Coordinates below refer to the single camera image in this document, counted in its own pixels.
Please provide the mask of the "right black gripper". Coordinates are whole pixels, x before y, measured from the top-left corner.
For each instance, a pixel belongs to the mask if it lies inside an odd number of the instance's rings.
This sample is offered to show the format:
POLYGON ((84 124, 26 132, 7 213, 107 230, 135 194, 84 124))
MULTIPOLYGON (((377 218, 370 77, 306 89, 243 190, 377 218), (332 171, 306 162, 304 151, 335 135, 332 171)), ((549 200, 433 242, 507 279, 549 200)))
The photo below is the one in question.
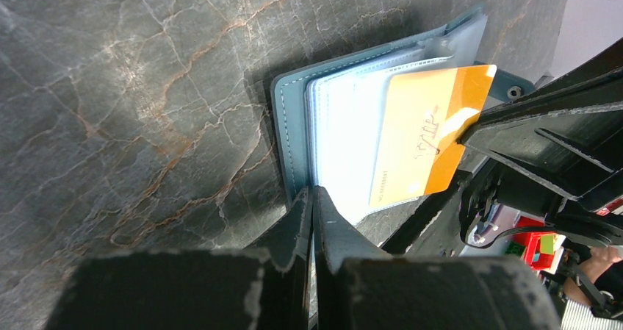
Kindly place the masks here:
POLYGON ((622 40, 529 96, 485 111, 460 141, 509 167, 497 188, 501 204, 574 243, 622 244, 621 215, 589 212, 622 197, 622 40))

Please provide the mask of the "gold VIP card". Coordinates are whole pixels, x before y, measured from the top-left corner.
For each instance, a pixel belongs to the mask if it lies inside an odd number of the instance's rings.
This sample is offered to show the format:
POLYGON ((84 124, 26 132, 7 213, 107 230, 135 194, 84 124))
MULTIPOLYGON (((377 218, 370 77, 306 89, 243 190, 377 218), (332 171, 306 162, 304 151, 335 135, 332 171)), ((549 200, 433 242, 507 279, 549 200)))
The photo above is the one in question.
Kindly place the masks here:
POLYGON ((458 139, 479 118, 496 72, 496 65, 472 65, 389 80, 370 207, 449 187, 464 153, 458 139))

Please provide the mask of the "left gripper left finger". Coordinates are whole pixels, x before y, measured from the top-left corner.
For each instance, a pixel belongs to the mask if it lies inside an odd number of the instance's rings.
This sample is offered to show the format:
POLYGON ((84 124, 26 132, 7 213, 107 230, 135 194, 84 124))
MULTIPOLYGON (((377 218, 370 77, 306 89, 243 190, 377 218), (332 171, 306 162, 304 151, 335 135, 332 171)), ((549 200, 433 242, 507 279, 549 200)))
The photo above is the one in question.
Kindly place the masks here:
POLYGON ((312 197, 242 249, 152 249, 85 260, 47 329, 306 329, 312 197))

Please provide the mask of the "blue card holder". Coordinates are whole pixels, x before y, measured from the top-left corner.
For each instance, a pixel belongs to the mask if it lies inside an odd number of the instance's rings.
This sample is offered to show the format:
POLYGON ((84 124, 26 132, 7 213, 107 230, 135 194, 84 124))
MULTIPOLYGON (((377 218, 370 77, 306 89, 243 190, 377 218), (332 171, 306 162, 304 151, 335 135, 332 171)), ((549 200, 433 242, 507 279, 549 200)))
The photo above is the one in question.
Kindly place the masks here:
MULTIPOLYGON (((389 80, 404 73, 491 65, 476 59, 487 21, 476 6, 430 31, 278 76, 271 95, 287 192, 324 187, 339 214, 354 225, 422 197, 381 208, 369 205, 389 80)), ((506 101, 513 79, 497 69, 487 99, 506 101)))

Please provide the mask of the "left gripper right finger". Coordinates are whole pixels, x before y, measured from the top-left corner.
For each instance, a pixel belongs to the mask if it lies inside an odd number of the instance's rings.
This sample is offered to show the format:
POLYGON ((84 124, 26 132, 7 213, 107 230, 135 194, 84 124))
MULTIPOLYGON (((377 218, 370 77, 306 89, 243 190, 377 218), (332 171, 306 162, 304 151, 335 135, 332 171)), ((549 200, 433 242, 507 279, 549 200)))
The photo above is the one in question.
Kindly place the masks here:
POLYGON ((552 300, 513 257, 395 257, 313 188, 319 329, 559 329, 552 300))

